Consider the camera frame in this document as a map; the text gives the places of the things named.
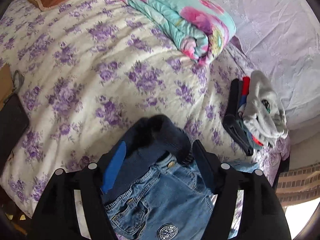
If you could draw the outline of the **blue denim jeans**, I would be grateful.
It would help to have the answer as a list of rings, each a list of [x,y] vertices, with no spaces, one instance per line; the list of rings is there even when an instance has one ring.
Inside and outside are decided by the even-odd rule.
[[[102,202],[126,239],[200,239],[213,211],[184,130],[165,115],[139,119],[99,160],[104,172],[121,141],[126,156]]]

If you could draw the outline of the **lilac lace headboard cover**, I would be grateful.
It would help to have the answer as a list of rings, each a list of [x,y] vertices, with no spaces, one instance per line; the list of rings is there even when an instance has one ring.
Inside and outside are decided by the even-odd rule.
[[[292,144],[319,132],[319,22],[306,0],[213,0],[232,16],[244,53],[273,84]]]

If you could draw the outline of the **gold flat box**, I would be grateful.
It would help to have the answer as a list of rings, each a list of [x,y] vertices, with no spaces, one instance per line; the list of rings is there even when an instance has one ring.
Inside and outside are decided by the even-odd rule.
[[[10,96],[14,89],[12,81],[12,75],[10,66],[6,63],[0,70],[0,102],[1,108],[3,107],[4,101]]]

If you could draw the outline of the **grey folded sweatshirt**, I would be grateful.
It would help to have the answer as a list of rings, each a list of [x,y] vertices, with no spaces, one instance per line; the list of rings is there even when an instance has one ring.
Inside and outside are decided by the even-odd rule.
[[[288,136],[283,104],[269,79],[259,70],[251,73],[242,119],[252,135],[266,147],[273,148],[278,139]]]

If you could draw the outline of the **brown patterned cardboard box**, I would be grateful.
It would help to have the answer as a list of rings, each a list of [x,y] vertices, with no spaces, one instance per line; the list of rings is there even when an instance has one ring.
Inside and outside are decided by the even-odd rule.
[[[319,163],[280,174],[276,195],[282,207],[319,198]]]

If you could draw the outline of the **floral turquoise pink folded blanket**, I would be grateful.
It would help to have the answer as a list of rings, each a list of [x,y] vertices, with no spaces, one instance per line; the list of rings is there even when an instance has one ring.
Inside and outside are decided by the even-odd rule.
[[[121,0],[152,20],[176,47],[200,65],[208,65],[236,33],[236,26],[212,0]]]

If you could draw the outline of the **dark teal folded garment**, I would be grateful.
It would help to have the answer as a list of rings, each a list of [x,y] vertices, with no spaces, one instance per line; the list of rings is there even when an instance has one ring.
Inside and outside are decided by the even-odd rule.
[[[237,104],[237,117],[240,119],[240,126],[244,131],[248,143],[256,151],[260,151],[263,148],[263,144],[252,135],[243,123],[242,115],[247,103],[247,96],[249,91],[250,77],[245,76],[239,81],[239,92],[238,92],[238,104]]]

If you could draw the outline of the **navy folded pants white stripe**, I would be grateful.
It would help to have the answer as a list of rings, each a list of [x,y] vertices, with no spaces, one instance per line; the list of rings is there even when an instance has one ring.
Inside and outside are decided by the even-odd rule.
[[[231,138],[242,148],[247,156],[252,156],[254,153],[253,147],[249,144],[248,137],[244,132],[243,125],[240,124],[238,115],[238,97],[241,81],[234,79],[231,82],[228,96],[227,108],[222,120],[222,125]]]

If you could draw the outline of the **purple floral bedspread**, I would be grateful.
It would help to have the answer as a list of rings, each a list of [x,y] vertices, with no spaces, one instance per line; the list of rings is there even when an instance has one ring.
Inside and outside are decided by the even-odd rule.
[[[71,0],[51,11],[15,0],[1,19],[6,63],[29,126],[1,187],[31,218],[24,239],[126,239],[105,211],[98,162],[155,115],[220,161],[200,239],[290,239],[264,165],[272,148],[249,157],[222,125],[231,82],[255,71],[235,45],[202,66],[119,0]]]

